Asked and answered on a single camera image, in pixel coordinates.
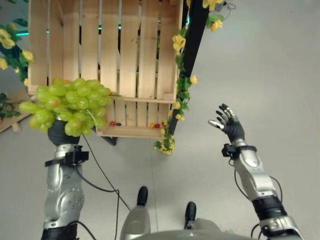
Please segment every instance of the green grape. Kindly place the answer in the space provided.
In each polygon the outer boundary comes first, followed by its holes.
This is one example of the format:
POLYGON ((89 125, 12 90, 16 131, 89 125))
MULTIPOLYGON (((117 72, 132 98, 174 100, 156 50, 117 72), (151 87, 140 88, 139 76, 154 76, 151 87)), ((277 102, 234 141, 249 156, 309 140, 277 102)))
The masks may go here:
POLYGON ((86 84, 86 81, 85 81, 83 78, 81 78, 81 77, 77 78, 76 80, 74 80, 74 81, 72 82, 72 85, 73 85, 73 87, 74 87, 75 89, 77 89, 77 88, 79 88, 79 87, 82 87, 82 86, 84 86, 85 84, 86 84))
POLYGON ((40 86, 38 86, 38 87, 36 88, 36 92, 37 92, 37 93, 47 92, 47 91, 48 91, 48 87, 47 87, 47 86, 42 86, 42 85, 40 85, 40 86))
POLYGON ((95 122, 93 121, 93 119, 90 117, 90 119, 86 119, 83 123, 84 126, 86 126, 87 128, 91 129, 94 127, 95 122))
POLYGON ((106 114, 106 109, 104 107, 99 107, 93 110, 94 116, 101 118, 106 114))
POLYGON ((61 96, 59 98, 60 98, 62 104, 64 104, 64 105, 68 105, 69 104, 69 102, 67 101, 65 96, 61 96))
POLYGON ((73 129, 79 129, 81 127, 81 121, 76 118, 71 118, 68 123, 73 129))
POLYGON ((81 127, 81 133, 85 136, 90 136, 91 135, 91 129, 87 126, 82 126, 81 127))
POLYGON ((72 116, 72 113, 69 111, 63 111, 59 113, 59 118, 65 122, 68 122, 72 118, 72 116))
POLYGON ((71 103, 71 104, 75 104, 76 102, 78 102, 78 94, 75 91, 67 91, 65 94, 65 99, 71 103))
POLYGON ((106 122, 103 119, 101 119, 100 117, 96 117, 95 121, 96 121, 96 128, 97 129, 103 129, 106 125, 106 122))
POLYGON ((64 81, 60 77, 55 77, 54 79, 52 79, 52 84, 62 86, 64 84, 64 81))
POLYGON ((112 99, 109 96, 102 96, 98 101, 98 104, 102 107, 108 104, 112 104, 112 99))
POLYGON ((48 91, 50 94, 58 97, 66 95, 66 89, 63 85, 51 85, 49 86, 48 91))
POLYGON ((46 103, 52 95, 48 93, 47 91, 39 91, 36 93, 36 99, 40 102, 46 103))
POLYGON ((35 113, 35 118, 36 118, 36 121, 38 123, 41 123, 43 124, 44 122, 46 122, 49 118, 49 112, 48 110, 46 109, 40 109, 38 111, 36 111, 35 113))
POLYGON ((88 99, 85 96, 80 96, 76 105, 80 109, 87 109, 89 105, 88 99))
POLYGON ((65 105, 60 104, 59 106, 56 106, 56 107, 53 109, 53 111, 58 114, 58 113, 63 112, 63 111, 65 110, 65 108, 66 108, 65 105))
POLYGON ((88 96, 86 96, 89 100, 93 100, 93 101, 98 101, 101 98, 101 94, 96 92, 96 91, 92 91, 88 94, 88 96))
POLYGON ((74 119, 78 119, 78 120, 80 120, 81 122, 84 122, 84 121, 86 120, 86 116, 85 116, 85 114, 82 113, 82 112, 76 112, 76 113, 74 113, 74 114, 73 114, 73 118, 74 118, 74 119))
POLYGON ((32 117, 30 117, 28 125, 31 129, 37 129, 40 127, 41 123, 38 122, 36 116, 33 115, 32 117))
POLYGON ((87 80, 85 84, 91 89, 96 90, 100 86, 100 82, 98 80, 87 80))
POLYGON ((56 107, 58 107, 61 104, 61 100, 59 97, 57 96, 51 96, 49 97, 49 99, 47 100, 45 107, 47 109, 54 109, 56 107))
POLYGON ((77 110, 77 109, 78 109, 78 105, 77 105, 76 103, 69 103, 69 104, 67 105, 67 107, 68 107, 69 109, 72 109, 72 110, 77 110))
POLYGON ((23 101, 19 104, 19 110, 29 114, 35 114, 39 109, 40 107, 37 104, 30 101, 23 101))
POLYGON ((87 86, 80 86, 77 88, 76 93, 80 97, 87 96, 91 92, 90 88, 87 86))
POLYGON ((90 99, 88 100, 88 108, 89 109, 96 109, 98 107, 99 107, 99 105, 98 105, 97 101, 93 101, 90 99))
POLYGON ((107 95, 109 95, 109 94, 111 93, 110 89, 107 88, 107 87, 104 87, 103 85, 100 85, 100 86, 96 89, 96 91, 97 91, 98 93, 100 93, 102 96, 107 96, 107 95))
POLYGON ((44 125, 44 124, 41 124, 41 125, 40 125, 39 130, 40 130, 42 133, 48 132, 48 128, 47 128, 46 125, 44 125))

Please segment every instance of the black shoe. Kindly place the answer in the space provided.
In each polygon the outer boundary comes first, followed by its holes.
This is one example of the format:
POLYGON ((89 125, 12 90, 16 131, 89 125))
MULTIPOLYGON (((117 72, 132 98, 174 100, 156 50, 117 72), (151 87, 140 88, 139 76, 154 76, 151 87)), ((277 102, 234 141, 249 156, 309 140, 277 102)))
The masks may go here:
POLYGON ((196 219, 197 206, 193 201, 190 201, 185 209, 185 222, 184 229, 188 229, 189 221, 194 221, 196 219))
POLYGON ((140 187, 136 204, 145 206, 147 204, 147 200, 148 200, 148 188, 146 186, 142 186, 140 187))

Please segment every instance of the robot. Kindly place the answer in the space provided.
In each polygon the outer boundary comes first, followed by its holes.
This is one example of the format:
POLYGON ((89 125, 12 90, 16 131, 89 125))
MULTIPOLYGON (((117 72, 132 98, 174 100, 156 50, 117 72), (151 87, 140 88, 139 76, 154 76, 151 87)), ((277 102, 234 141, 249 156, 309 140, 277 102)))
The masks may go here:
MULTIPOLYGON (((270 176, 265 172, 257 149, 245 141, 245 132, 235 113, 225 104, 218 121, 208 123, 224 132, 230 144, 225 144, 222 154, 234 162, 234 174, 241 178, 247 198, 252 202, 259 218, 263 235, 270 240, 304 240, 295 221, 285 211, 270 176)), ((48 131, 56 146, 54 159, 47 161, 48 195, 44 205, 45 221, 41 240, 76 240, 77 223, 84 204, 82 164, 89 159, 89 152, 78 145, 80 137, 67 136, 65 122, 57 119, 48 131)), ((137 205, 128 214, 120 240, 249 240, 222 232, 212 221, 196 219, 196 205, 189 202, 185 211, 184 230, 151 233, 149 213, 145 205, 148 189, 141 187, 137 205)))

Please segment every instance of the robotic hand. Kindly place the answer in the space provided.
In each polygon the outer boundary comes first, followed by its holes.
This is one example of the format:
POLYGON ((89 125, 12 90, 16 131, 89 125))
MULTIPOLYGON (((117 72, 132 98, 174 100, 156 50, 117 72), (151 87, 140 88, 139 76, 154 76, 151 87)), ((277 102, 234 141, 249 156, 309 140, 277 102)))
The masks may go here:
POLYGON ((247 145, 245 132, 235 113, 225 104, 216 111, 220 116, 208 123, 223 131, 231 145, 225 144, 224 157, 234 161, 234 169, 240 175, 247 198, 252 202, 259 217, 262 233, 268 239, 304 239, 292 217, 288 216, 282 202, 278 199, 270 176, 265 172, 257 149, 247 145))

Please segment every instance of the floor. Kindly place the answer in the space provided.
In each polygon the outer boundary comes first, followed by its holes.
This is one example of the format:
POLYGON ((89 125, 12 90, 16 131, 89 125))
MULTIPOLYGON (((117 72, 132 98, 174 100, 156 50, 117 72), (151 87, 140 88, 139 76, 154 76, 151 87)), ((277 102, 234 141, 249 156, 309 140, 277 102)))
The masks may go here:
MULTIPOLYGON (((116 146, 94 135, 88 141, 130 206, 135 205, 139 187, 148 187, 152 232, 182 229, 185 207, 194 201, 198 217, 214 221, 223 231, 249 236, 258 218, 238 191, 233 169, 221 154, 227 137, 207 123, 224 102, 238 115, 246 140, 257 147, 266 171, 280 181, 285 209, 305 239, 318 240, 319 1, 231 2, 236 9, 223 28, 203 34, 193 69, 198 84, 191 89, 185 121, 178 123, 172 156, 153 150, 150 139, 120 138, 116 146)), ((28 47, 27 37, 20 46, 28 47)), ((1 92, 21 86, 12 72, 0 71, 1 92)), ((54 146, 45 134, 29 129, 27 119, 21 126, 21 133, 8 129, 0 134, 2 240, 39 239, 44 221, 44 162, 53 157, 54 146)), ((80 144, 88 149, 83 139, 80 144)), ((109 187, 93 159, 83 165, 83 174, 109 187)), ((83 189, 80 220, 97 239, 112 239, 116 196, 87 184, 83 189)), ((121 204, 119 230, 127 214, 121 204)), ((81 227, 78 235, 91 239, 81 227)))

